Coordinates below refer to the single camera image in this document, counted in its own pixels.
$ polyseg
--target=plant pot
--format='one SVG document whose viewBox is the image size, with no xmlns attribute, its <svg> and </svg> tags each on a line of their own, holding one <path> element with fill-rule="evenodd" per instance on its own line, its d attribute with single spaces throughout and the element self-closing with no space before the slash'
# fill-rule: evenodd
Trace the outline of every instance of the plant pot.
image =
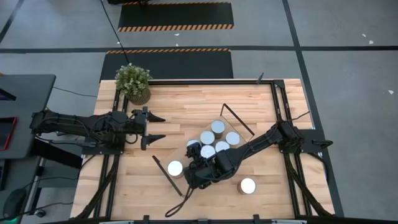
<svg viewBox="0 0 398 224">
<path fill-rule="evenodd" d="M 131 103 L 134 105 L 143 105 L 146 104 L 150 99 L 150 90 L 149 87 L 146 88 L 141 95 L 139 96 L 128 96 L 127 97 Z"/>
</svg>

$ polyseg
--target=potted plant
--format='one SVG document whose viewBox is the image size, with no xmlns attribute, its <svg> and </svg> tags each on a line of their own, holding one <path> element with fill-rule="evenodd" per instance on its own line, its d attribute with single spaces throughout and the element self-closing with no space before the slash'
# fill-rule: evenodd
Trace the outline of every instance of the potted plant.
<svg viewBox="0 0 398 224">
<path fill-rule="evenodd" d="M 152 77 L 149 70 L 132 65 L 129 63 L 116 71 L 116 89 L 122 93 L 135 105 L 143 105 L 150 99 L 148 80 Z"/>
</svg>

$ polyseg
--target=desk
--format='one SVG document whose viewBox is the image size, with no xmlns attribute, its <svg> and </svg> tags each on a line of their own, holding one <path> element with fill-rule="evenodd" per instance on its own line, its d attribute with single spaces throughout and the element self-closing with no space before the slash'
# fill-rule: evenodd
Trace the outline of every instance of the desk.
<svg viewBox="0 0 398 224">
<path fill-rule="evenodd" d="M 0 159 L 9 159 L 6 185 L 0 191 L 0 211 L 4 201 L 15 189 L 32 182 L 36 176 L 40 158 L 30 155 L 34 135 L 29 128 L 33 112 L 45 109 L 55 81 L 55 75 L 1 75 L 0 88 L 17 97 L 16 101 L 0 101 L 0 117 L 17 117 L 9 147 L 0 152 Z"/>
<path fill-rule="evenodd" d="M 292 117 L 307 112 L 300 80 L 284 80 L 284 83 Z M 223 103 L 255 132 L 255 137 L 263 134 L 276 122 L 269 86 L 167 85 L 167 81 L 162 81 L 162 84 L 150 86 L 152 98 L 145 106 L 157 116 L 166 119 L 164 123 L 149 123 L 148 133 L 167 136 L 152 143 L 146 151 L 140 150 L 139 141 L 126 145 L 119 162 L 112 220 L 142 220 L 143 215 L 150 215 L 151 220 L 165 219 L 165 212 L 183 198 L 175 193 L 151 157 L 155 155 L 162 160 L 173 153 L 190 136 L 199 133 L 211 121 L 219 118 Z M 111 111 L 115 92 L 114 81 L 101 82 L 95 114 Z M 278 99 L 280 105 L 283 105 L 282 97 Z M 129 103 L 127 112 L 134 108 L 142 106 Z M 306 115 L 294 121 L 294 125 L 300 129 L 310 129 L 310 116 Z M 134 136 L 128 136 L 127 139 L 133 141 Z M 96 192 L 102 160 L 102 156 L 96 156 L 81 171 L 71 217 L 78 215 Z M 322 163 L 306 154 L 301 155 L 301 160 L 309 190 L 326 210 L 333 213 Z M 240 195 L 237 192 L 237 183 L 245 177 L 256 181 L 254 195 Z M 301 193 L 298 188 L 296 190 L 300 211 L 304 214 Z M 105 214 L 107 198 L 108 194 L 105 192 L 101 216 Z M 252 219 L 253 214 L 260 214 L 261 218 L 294 217 L 284 159 L 276 146 L 246 159 L 231 179 L 212 184 L 205 190 L 194 191 L 181 211 L 169 220 Z"/>
</svg>

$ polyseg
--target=black desk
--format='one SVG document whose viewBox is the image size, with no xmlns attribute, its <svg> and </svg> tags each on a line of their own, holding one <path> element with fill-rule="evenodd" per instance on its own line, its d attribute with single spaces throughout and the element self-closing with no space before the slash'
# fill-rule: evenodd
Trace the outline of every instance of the black desk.
<svg viewBox="0 0 398 224">
<path fill-rule="evenodd" d="M 17 97 L 16 101 L 0 101 L 0 117 L 16 116 L 18 119 L 8 149 L 0 152 L 0 159 L 9 159 L 6 185 L 0 191 L 0 212 L 8 195 L 36 176 L 40 157 L 27 157 L 34 140 L 29 125 L 32 113 L 45 109 L 54 82 L 55 75 L 0 75 L 0 88 Z"/>
</svg>

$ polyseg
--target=red object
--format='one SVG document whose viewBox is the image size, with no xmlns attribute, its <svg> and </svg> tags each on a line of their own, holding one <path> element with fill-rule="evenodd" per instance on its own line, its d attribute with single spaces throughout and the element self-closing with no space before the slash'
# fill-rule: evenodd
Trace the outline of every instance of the red object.
<svg viewBox="0 0 398 224">
<path fill-rule="evenodd" d="M 4 147 L 2 149 L 0 149 L 0 151 L 4 151 L 7 149 L 8 144 L 11 141 L 12 132 L 14 131 L 15 125 L 17 124 L 17 118 L 0 118 L 0 123 L 3 123 L 3 122 L 5 122 L 5 123 L 12 122 L 12 128 L 7 135 L 7 139 L 6 139 L 6 143 L 5 143 Z"/>
</svg>

